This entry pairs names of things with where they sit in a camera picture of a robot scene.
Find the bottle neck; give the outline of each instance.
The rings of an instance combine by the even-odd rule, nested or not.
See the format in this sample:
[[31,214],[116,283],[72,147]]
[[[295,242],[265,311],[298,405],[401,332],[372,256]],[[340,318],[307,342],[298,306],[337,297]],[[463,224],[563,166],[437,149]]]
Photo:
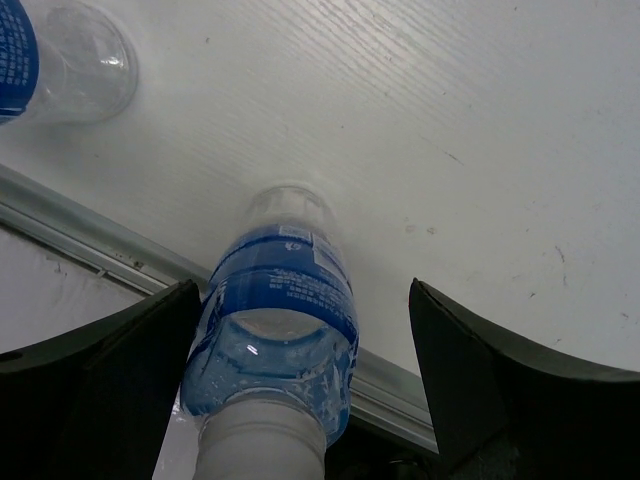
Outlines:
[[208,417],[194,480],[323,480],[325,433],[286,397],[248,396]]

